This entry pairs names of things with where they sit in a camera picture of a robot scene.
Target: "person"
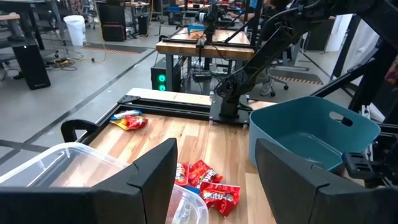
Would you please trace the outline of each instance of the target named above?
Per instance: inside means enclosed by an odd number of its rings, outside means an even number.
[[[264,0],[263,7],[261,9],[261,14],[264,17],[264,20],[261,22],[261,27],[271,16],[277,14],[278,12],[284,11],[289,3],[290,0]],[[251,0],[249,5],[250,7],[248,11],[248,21],[254,17],[254,13],[257,7],[257,0]],[[239,16],[233,12],[228,12],[227,15],[231,16],[233,19],[239,17],[238,19],[240,21],[244,20],[244,14]],[[264,38],[262,39],[262,41],[267,41],[271,37],[271,35],[277,30],[277,28],[275,27],[275,23],[277,22],[278,20],[274,20],[271,24],[267,25],[267,29],[265,30]],[[257,82],[262,82],[260,91],[261,96],[267,96],[271,93],[274,80],[271,79],[265,71],[262,71],[262,73],[258,76]]]

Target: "white bucket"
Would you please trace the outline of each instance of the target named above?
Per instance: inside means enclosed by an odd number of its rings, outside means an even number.
[[[63,18],[67,24],[73,46],[83,46],[86,42],[86,26],[83,16],[72,15]]]

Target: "red bag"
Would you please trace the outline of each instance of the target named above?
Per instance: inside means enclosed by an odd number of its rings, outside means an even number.
[[[210,166],[202,160],[196,162],[190,169],[189,184],[192,187],[200,189],[203,181],[219,183],[223,179],[222,175],[218,175]]]
[[[202,182],[200,196],[208,208],[214,206],[225,217],[236,207],[240,199],[241,187]]]
[[[177,163],[177,170],[175,171],[174,183],[179,186],[188,185],[189,163]]]

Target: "green light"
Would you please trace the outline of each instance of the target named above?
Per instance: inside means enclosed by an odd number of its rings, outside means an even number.
[[[166,81],[166,76],[165,76],[165,75],[159,75],[159,76],[157,77],[157,79],[158,79],[160,82],[164,82],[164,81]]]
[[[164,85],[159,85],[159,90],[160,90],[160,91],[165,91],[165,90],[166,90],[166,86],[164,86]]]

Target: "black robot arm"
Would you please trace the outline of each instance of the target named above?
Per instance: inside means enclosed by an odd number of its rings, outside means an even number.
[[[319,0],[304,3],[294,2],[290,9],[270,18],[277,19],[279,28],[271,38],[262,44],[262,34],[267,29],[263,26],[258,48],[252,59],[216,86],[216,94],[223,99],[220,109],[222,116],[236,116],[239,97],[253,89],[257,77],[272,65],[272,62],[290,44],[296,43],[300,36],[315,26],[329,19],[330,16],[357,13],[384,40],[398,48],[398,30],[388,21],[398,21],[397,6],[388,0]]]

